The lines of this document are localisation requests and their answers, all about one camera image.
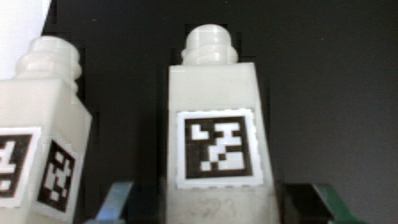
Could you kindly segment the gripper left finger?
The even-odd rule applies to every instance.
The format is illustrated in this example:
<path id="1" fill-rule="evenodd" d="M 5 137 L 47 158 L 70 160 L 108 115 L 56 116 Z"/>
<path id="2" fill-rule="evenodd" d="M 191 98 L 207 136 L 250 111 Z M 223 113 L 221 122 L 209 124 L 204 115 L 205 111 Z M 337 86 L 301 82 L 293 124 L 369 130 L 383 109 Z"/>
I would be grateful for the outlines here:
<path id="1" fill-rule="evenodd" d="M 115 182 L 111 184 L 95 217 L 81 224 L 125 224 L 125 220 L 120 217 L 120 214 L 129 197 L 131 187 L 131 181 Z"/>

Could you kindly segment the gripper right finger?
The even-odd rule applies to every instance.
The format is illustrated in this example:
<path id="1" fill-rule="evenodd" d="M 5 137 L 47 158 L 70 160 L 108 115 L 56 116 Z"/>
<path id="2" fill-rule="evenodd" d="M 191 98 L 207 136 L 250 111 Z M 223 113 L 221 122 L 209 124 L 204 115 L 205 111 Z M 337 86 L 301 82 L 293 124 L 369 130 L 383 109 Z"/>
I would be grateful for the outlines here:
<path id="1" fill-rule="evenodd" d="M 282 224 L 367 224 L 328 184 L 285 184 L 282 196 Z"/>

